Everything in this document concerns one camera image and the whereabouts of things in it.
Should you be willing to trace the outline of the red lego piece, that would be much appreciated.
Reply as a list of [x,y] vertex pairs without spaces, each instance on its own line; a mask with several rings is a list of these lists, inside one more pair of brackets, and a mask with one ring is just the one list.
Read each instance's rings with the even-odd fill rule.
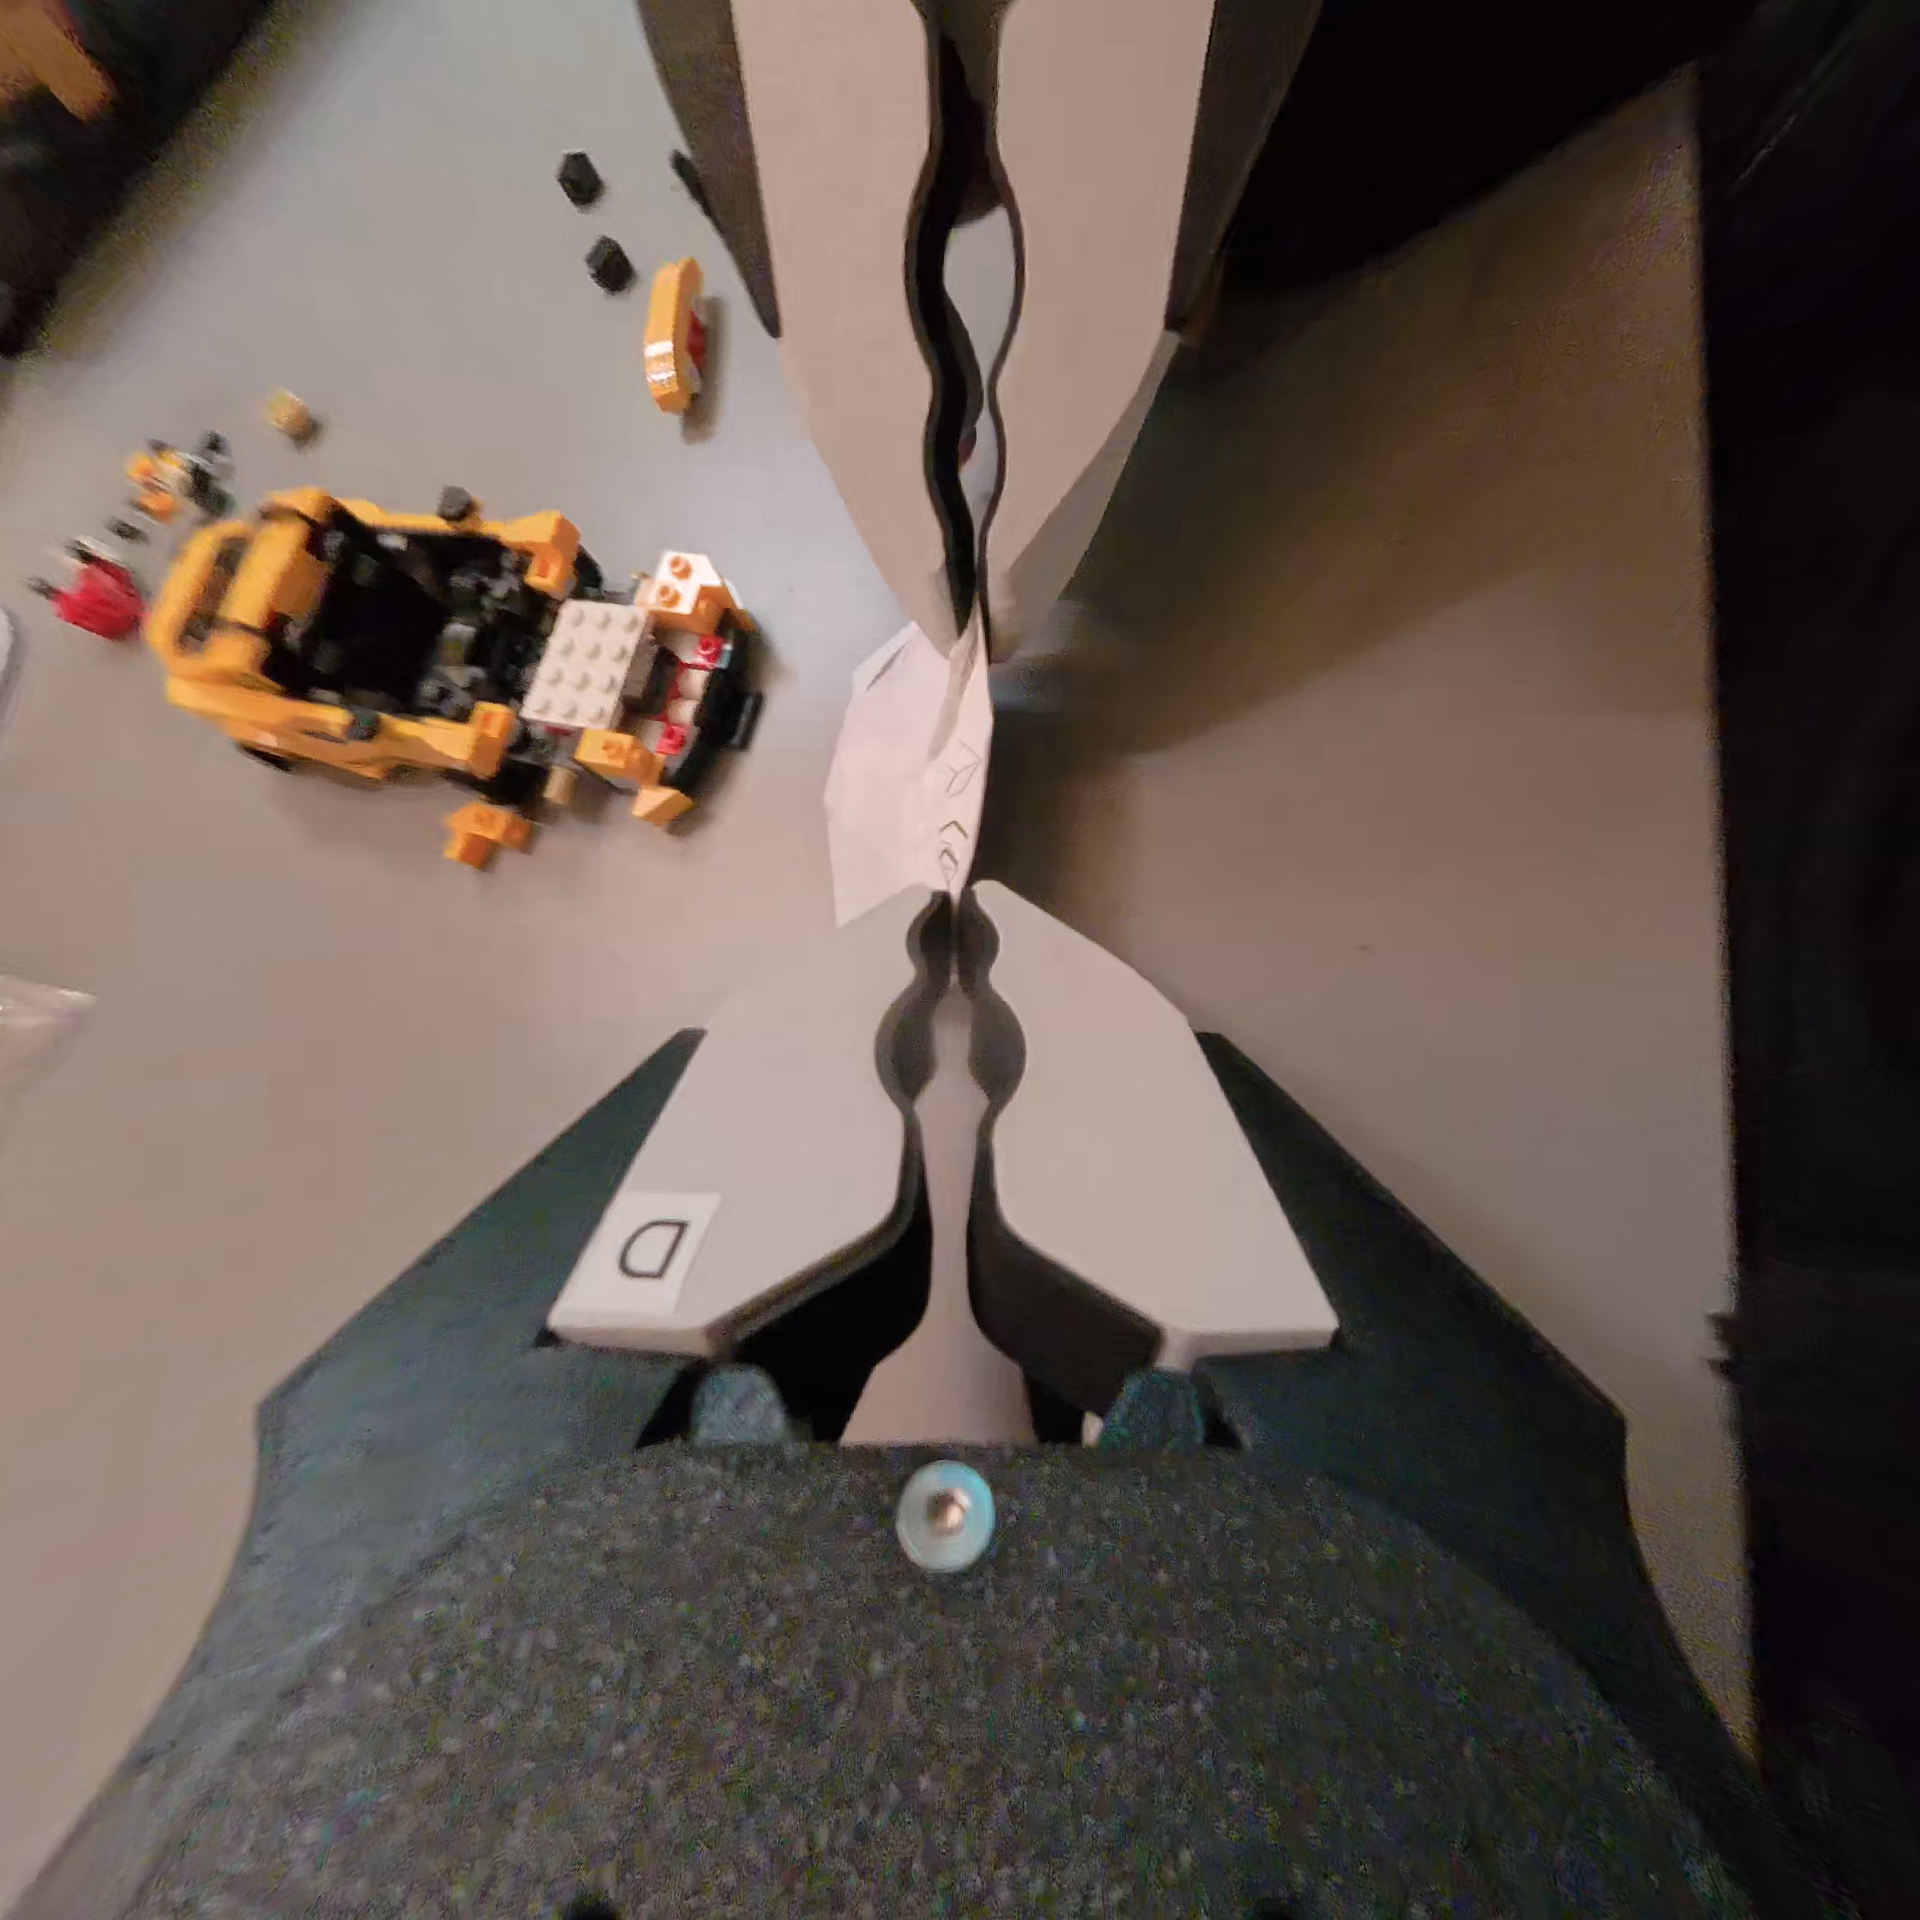
[[28,579],[27,587],[81,634],[119,642],[142,627],[148,597],[136,575],[99,543],[68,543],[61,567]]

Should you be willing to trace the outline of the person's dark knit sweater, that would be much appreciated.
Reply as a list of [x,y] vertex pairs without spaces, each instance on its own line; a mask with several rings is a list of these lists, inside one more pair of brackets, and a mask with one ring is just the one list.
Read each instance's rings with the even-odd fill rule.
[[1227,229],[1297,291],[1696,61],[1760,1781],[1917,1918],[1917,3],[1323,3]]

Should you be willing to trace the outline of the orange and white lego piece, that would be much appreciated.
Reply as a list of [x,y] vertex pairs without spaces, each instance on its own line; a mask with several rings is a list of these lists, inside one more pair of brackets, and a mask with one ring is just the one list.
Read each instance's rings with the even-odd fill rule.
[[666,261],[648,285],[641,368],[661,415],[683,418],[696,407],[708,376],[708,303],[693,256]]

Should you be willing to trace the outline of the yellow lego car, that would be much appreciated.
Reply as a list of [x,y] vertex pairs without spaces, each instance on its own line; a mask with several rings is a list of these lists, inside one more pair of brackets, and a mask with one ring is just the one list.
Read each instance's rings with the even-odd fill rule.
[[670,831],[763,710],[757,623],[708,556],[615,587],[569,517],[488,518],[453,487],[423,517],[304,487],[209,524],[142,638],[169,705],[255,760],[429,778],[537,826],[587,782]]

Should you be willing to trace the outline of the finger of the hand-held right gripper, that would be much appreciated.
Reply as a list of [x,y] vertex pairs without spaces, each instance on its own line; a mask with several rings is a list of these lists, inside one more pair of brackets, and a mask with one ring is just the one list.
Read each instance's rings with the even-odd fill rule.
[[734,3],[780,361],[877,575],[950,650],[976,610],[981,376],[948,293],[978,110],[939,3]]
[[1166,322],[1210,3],[939,3],[1015,240],[976,537],[1004,663],[1073,579],[1171,361]]

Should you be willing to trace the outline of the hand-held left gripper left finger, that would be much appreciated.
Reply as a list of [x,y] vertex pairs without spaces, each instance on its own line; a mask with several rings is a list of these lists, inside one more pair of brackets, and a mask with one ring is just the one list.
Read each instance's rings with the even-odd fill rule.
[[727,1351],[907,1227],[954,902],[900,889],[711,1015],[621,1176],[549,1333]]

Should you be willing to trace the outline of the white printed paper bag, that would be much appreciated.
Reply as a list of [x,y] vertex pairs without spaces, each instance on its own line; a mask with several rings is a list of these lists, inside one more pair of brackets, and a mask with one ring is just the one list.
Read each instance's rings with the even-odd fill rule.
[[978,622],[948,653],[900,627],[857,663],[824,789],[835,925],[915,884],[965,893],[991,727]]

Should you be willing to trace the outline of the cluster of tiny lego pieces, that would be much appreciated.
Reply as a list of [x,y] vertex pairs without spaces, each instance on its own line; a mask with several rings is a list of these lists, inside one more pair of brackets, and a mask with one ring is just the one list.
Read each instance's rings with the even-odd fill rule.
[[142,544],[225,518],[228,475],[228,440],[215,430],[200,443],[142,440],[123,459],[123,503],[107,517],[107,538]]

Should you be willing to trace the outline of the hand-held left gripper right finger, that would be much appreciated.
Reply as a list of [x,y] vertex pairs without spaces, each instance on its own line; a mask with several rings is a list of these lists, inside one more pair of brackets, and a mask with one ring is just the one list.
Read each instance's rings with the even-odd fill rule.
[[1332,1347],[1337,1314],[1184,1011],[1002,882],[958,910],[978,1333],[1024,1374]]

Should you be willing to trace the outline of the clear plastic bag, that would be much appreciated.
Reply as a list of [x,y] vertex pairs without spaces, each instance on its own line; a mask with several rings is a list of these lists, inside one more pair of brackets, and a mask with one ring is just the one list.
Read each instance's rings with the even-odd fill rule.
[[51,1072],[94,1005],[90,993],[2,972],[2,1120]]

